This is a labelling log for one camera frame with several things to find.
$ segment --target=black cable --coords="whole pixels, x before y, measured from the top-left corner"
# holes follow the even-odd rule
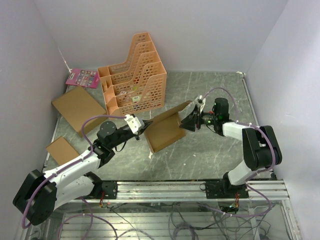
[[[206,191],[206,183],[205,182],[201,183],[199,185],[199,188],[200,188],[201,191]]]
[[[174,210],[172,209],[172,211],[171,211],[171,213],[170,213],[170,215],[169,215],[169,219],[168,219],[168,231],[169,231],[169,235],[170,235],[170,238],[171,238],[171,240],[174,240],[174,238],[173,238],[173,236],[172,236],[172,234],[171,234],[171,230],[170,230],[170,219],[171,219],[171,221],[172,221],[172,215],[174,214]]]
[[[238,219],[237,217],[236,217],[235,219],[236,219],[236,221],[237,221],[237,223],[238,223],[238,226],[240,226],[239,219]],[[235,231],[234,237],[235,237],[235,239],[237,239],[237,231]]]
[[[174,205],[174,203],[172,204],[165,204],[163,202],[161,202],[161,206],[167,206],[167,207],[172,207]]]
[[[250,232],[251,230],[253,230],[254,228],[256,228],[256,229],[255,229],[254,236],[253,236],[253,239],[255,239],[257,229],[258,229],[258,227],[260,226],[261,223],[262,223],[262,222],[259,222],[257,226],[254,226],[254,227],[250,228],[250,229],[249,229],[247,232],[245,232],[238,240],[241,240],[248,232]]]
[[[211,132],[217,134],[215,131],[213,131],[208,125],[205,125]]]
[[[120,218],[122,218],[123,220],[125,220],[128,224],[130,224],[130,226],[132,227],[132,229],[136,229],[128,220],[126,220],[123,216],[121,216],[120,214],[118,214],[117,212],[115,212],[115,210],[113,210],[111,207],[108,207],[107,206],[107,208],[108,209],[110,209],[112,212],[114,212],[115,214],[117,214]]]
[[[179,223],[173,231],[173,239],[175,240],[180,230],[188,229],[191,233],[192,240],[199,240],[198,234],[195,232],[195,229],[187,222]]]
[[[215,221],[215,224],[218,226],[220,232],[222,233],[222,235],[225,237],[226,240],[230,240],[229,237],[227,237],[227,235],[225,234],[225,232],[222,230],[222,228],[220,227],[220,225],[218,224],[218,221],[217,221],[217,218],[216,218],[216,213],[213,212],[213,218],[214,218],[214,221]]]
[[[255,239],[256,237],[256,234],[257,234],[257,230],[258,230],[258,227],[260,226],[260,224],[262,223],[262,221],[264,220],[264,218],[267,216],[266,215],[263,215],[263,217],[261,218],[261,221],[258,223],[258,225],[255,227],[255,232],[254,232],[254,235],[253,235],[253,239]]]
[[[224,223],[221,222],[221,226],[222,226],[222,228],[225,229],[225,234],[226,234],[226,236],[228,237],[228,239],[230,239],[230,236],[228,235],[227,218],[224,219]]]
[[[269,222],[265,221],[265,220],[257,220],[257,221],[261,221],[261,222],[265,222],[265,223],[269,224],[269,228],[268,228],[268,230],[267,230],[267,231],[266,231],[266,230],[264,230],[262,227],[260,227],[260,228],[264,231],[264,235],[263,235],[263,237],[265,238],[265,237],[268,235],[269,231],[270,231],[271,224],[270,224]]]
[[[125,147],[126,144],[127,144],[127,141],[124,142],[124,144],[123,144],[122,148],[120,149],[120,151],[118,151],[118,150],[117,150],[117,147],[115,146],[115,147],[114,147],[115,151],[118,152],[118,153],[120,153],[120,152],[124,149],[124,147]]]
[[[247,219],[245,219],[245,218],[243,218],[243,217],[236,217],[237,222],[238,222],[238,227],[237,227],[235,230],[231,230],[231,229],[228,229],[228,230],[231,231],[231,232],[237,233],[237,232],[240,231],[240,227],[241,227],[242,225],[246,224],[246,223],[250,223],[249,221],[250,221],[252,218],[253,218],[253,217],[251,217],[249,220],[247,220]],[[244,220],[244,223],[241,223],[241,224],[240,224],[239,219]]]
[[[110,210],[116,210],[116,209],[118,209],[118,208],[120,208],[120,207],[122,207],[123,205],[126,205],[127,203],[122,203],[121,205],[119,205],[119,206],[117,206],[117,207],[113,207],[113,206],[108,206],[107,208],[108,209],[110,209]]]
[[[180,217],[182,218],[182,220],[183,220],[184,222],[186,222],[185,219],[184,219],[184,217],[182,216],[181,212],[179,211],[179,209],[178,209],[177,207],[176,207],[175,209],[176,209],[177,212],[179,213],[179,215],[180,215]],[[172,217],[173,217],[173,206],[172,206],[171,222],[172,222],[173,226],[176,227],[176,225],[174,224],[174,221],[173,221]],[[225,218],[223,218],[223,219],[221,219],[220,221],[218,221],[218,223],[221,223],[221,222],[224,221],[226,218],[227,218],[227,216],[225,216]],[[205,230],[205,229],[215,229],[215,227],[211,227],[211,226],[213,226],[213,225],[215,225],[215,224],[216,224],[216,222],[211,223],[211,224],[209,224],[208,226],[205,226],[205,227],[193,226],[193,228],[194,228],[195,230],[198,230],[198,231]]]

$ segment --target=tabletop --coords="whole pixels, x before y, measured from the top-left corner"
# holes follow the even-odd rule
[[[136,114],[144,120],[185,102],[204,95],[212,87],[224,87],[235,98],[239,120],[243,123],[257,123],[250,101],[246,83],[241,73],[236,72],[168,72],[165,90],[165,105],[151,111]],[[86,88],[86,91],[105,108],[102,86]],[[231,98],[221,89],[213,91],[207,98],[204,111],[211,111],[215,98],[227,98],[230,118],[236,113]],[[126,124],[122,119],[109,119],[117,127]],[[91,141],[97,136],[97,126],[87,134]],[[79,153],[84,152],[89,144],[75,132],[68,122],[60,116],[54,131],[53,140],[63,136]],[[186,132],[186,136],[151,154],[144,135],[140,140],[131,139],[121,152],[116,152],[109,163],[95,173],[102,180],[195,180],[222,178],[224,173],[235,168],[243,160],[242,142],[233,138],[217,135],[201,128],[196,132]],[[48,154],[44,171],[57,167],[56,161]],[[264,172],[260,178],[270,178],[270,172]]]

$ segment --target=purple cable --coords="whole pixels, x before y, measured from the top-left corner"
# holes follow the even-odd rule
[[[191,240],[198,240],[199,237],[198,237],[198,234],[196,233],[194,227],[192,227],[189,223],[187,222],[181,222],[179,223],[174,231],[173,231],[173,237],[171,237],[173,240],[177,239],[177,235],[178,233],[181,231],[181,230],[189,230],[190,233],[191,233]]]
[[[268,147],[270,148],[270,151],[271,151],[271,156],[272,156],[272,164],[270,167],[268,167],[267,169],[262,169],[262,170],[259,170],[257,171],[256,173],[252,174],[251,176],[249,176],[245,181],[249,181],[251,180],[252,178],[254,178],[256,175],[258,175],[259,173],[262,173],[262,172],[266,172],[266,171],[269,171],[271,169],[274,168],[274,166],[276,165],[276,154],[275,154],[275,150],[274,148],[272,147],[272,144],[270,142],[270,140],[268,139],[267,135],[259,128],[257,127],[256,125],[252,124],[252,123],[242,123],[242,122],[239,122],[239,111],[238,111],[238,107],[237,107],[237,104],[236,104],[236,101],[235,101],[235,98],[231,95],[231,93],[223,88],[223,87],[213,87],[211,88],[205,95],[202,99],[206,98],[206,96],[208,96],[213,90],[215,89],[221,89],[223,91],[225,91],[231,98],[232,102],[233,102],[233,105],[234,105],[234,108],[235,108],[235,114],[236,114],[236,117],[235,117],[235,123],[236,124],[239,124],[241,126],[246,126],[246,127],[251,127],[251,128],[254,128],[256,129],[257,131],[259,131],[261,133],[261,135],[264,137],[266,143],[268,144]],[[261,213],[256,213],[256,214],[251,214],[251,215],[233,215],[233,214],[230,214],[230,213],[226,213],[226,212],[223,212],[221,211],[220,209],[216,209],[216,208],[213,208],[213,207],[210,207],[208,205],[201,205],[203,207],[206,207],[212,211],[215,211],[215,212],[218,212],[218,213],[221,213],[221,214],[224,214],[224,215],[227,215],[227,216],[232,216],[232,217],[236,217],[236,218],[250,218],[250,217],[258,217],[258,216],[262,216],[262,215],[265,215],[267,214],[268,212],[270,212],[270,210],[272,209],[272,203],[271,201],[267,198],[267,196],[265,196],[262,192],[254,189],[253,187],[249,186],[247,183],[245,184],[247,186],[247,188],[251,189],[252,191],[258,193],[259,195],[261,195],[262,197],[265,198],[265,200],[268,202],[269,204],[269,207],[267,210],[265,210],[264,212],[261,212]]]
[[[87,205],[87,207],[89,208],[90,214],[83,214],[83,213],[82,213],[82,214],[77,214],[77,215],[74,215],[74,216],[71,216],[71,217],[67,218],[67,219],[60,225],[60,227],[59,227],[59,229],[58,229],[58,232],[56,233],[56,239],[57,239],[57,240],[60,240],[60,232],[61,232],[64,224],[65,224],[67,221],[69,221],[70,219],[75,218],[75,216],[78,217],[79,215],[80,215],[80,216],[88,215],[88,216],[91,217],[89,228],[87,229],[87,231],[85,232],[85,234],[83,235],[83,237],[81,238],[81,240],[84,240],[84,239],[87,237],[87,235],[89,234],[89,231],[90,231],[90,229],[91,229],[91,227],[92,227],[92,224],[94,223],[94,214],[93,214],[92,208],[91,208],[91,206],[89,205],[89,203],[88,203],[82,196],[79,197],[79,199],[81,199],[81,200]]]
[[[223,91],[225,91],[231,98],[232,102],[233,102],[233,105],[234,105],[234,109],[235,109],[235,119],[238,120],[238,117],[239,117],[239,111],[238,111],[238,107],[237,107],[237,104],[236,104],[236,100],[235,98],[231,95],[231,93],[225,89],[224,87],[221,87],[221,86],[216,86],[216,87],[213,87],[211,88],[203,97],[202,99],[205,99],[206,96],[208,96],[210,93],[212,93],[213,90],[216,90],[216,89],[221,89]]]
[[[73,215],[73,216],[71,216],[71,217],[68,217],[66,220],[64,220],[63,223],[61,224],[59,230],[58,230],[58,233],[57,233],[58,236],[59,236],[59,234],[60,234],[60,232],[61,232],[61,230],[62,230],[63,225],[64,225],[66,222],[68,222],[70,219],[77,218],[77,217],[83,217],[83,216],[91,217],[90,214],[87,214],[87,213],[79,213],[79,214]],[[107,220],[105,220],[105,219],[103,219],[102,217],[99,217],[99,216],[93,215],[92,217],[95,218],[95,219],[99,219],[99,220],[101,220],[101,221],[104,221],[106,224],[108,224],[108,225],[112,228],[112,230],[113,230],[113,232],[114,232],[114,234],[115,234],[115,239],[117,240],[117,239],[119,238],[118,235],[117,235],[117,231],[116,231],[115,227],[114,227],[110,222],[108,222]]]
[[[93,146],[93,144],[91,143],[91,141],[89,140],[89,138],[88,138],[88,137],[86,136],[86,134],[85,134],[85,125],[86,125],[88,122],[90,122],[91,120],[97,119],[97,118],[125,119],[126,117],[125,117],[125,116],[112,116],[112,115],[97,115],[97,116],[93,116],[93,117],[87,119],[87,120],[83,123],[83,125],[82,125],[82,127],[81,127],[81,132],[82,132],[82,135],[83,135],[84,139],[85,139],[85,140],[89,143],[89,145],[90,145],[90,152],[89,152],[86,156],[84,156],[83,159],[80,158],[80,159],[78,159],[77,161],[74,161],[74,162],[68,164],[67,166],[65,166],[65,167],[61,168],[60,170],[58,170],[56,173],[53,173],[52,175],[50,175],[49,177],[47,177],[42,183],[40,183],[40,185],[34,190],[33,194],[31,195],[31,197],[30,197],[30,199],[29,199],[29,201],[28,201],[28,203],[27,203],[27,205],[26,205],[26,207],[25,207],[25,209],[24,209],[23,216],[22,216],[22,221],[21,221],[21,227],[22,227],[23,229],[27,229],[27,228],[30,227],[30,225],[31,225],[31,222],[29,222],[29,223],[26,225],[27,214],[28,214],[28,212],[29,212],[31,203],[33,202],[33,200],[34,200],[36,194],[39,192],[39,190],[40,190],[47,182],[49,182],[52,178],[58,176],[58,174],[60,174],[60,173],[63,172],[64,170],[66,170],[66,169],[72,167],[73,165],[75,165],[75,164],[83,161],[84,159],[87,159],[87,158],[93,153],[93,151],[94,151],[94,146]]]
[[[121,235],[119,235],[119,237],[116,237],[115,240],[117,240],[118,238],[121,238],[123,235],[129,233],[129,232],[139,232],[139,233],[142,233],[144,235],[146,235],[148,238],[150,238],[151,240],[155,240],[151,235],[149,235],[148,233],[146,233],[145,231],[142,231],[140,229],[137,229],[137,228],[132,228],[132,229],[129,229],[129,230],[126,230],[124,231],[123,233],[121,233]]]
[[[92,145],[91,141],[89,140],[89,138],[86,136],[85,134],[85,125],[90,122],[93,119],[97,119],[97,118],[113,118],[113,119],[125,119],[125,116],[112,116],[112,115],[97,115],[97,116],[93,116],[90,117],[89,119],[87,119],[81,127],[81,133],[84,137],[84,139],[89,143],[90,145],[90,152],[83,158],[83,159],[87,159],[94,151],[94,146]]]

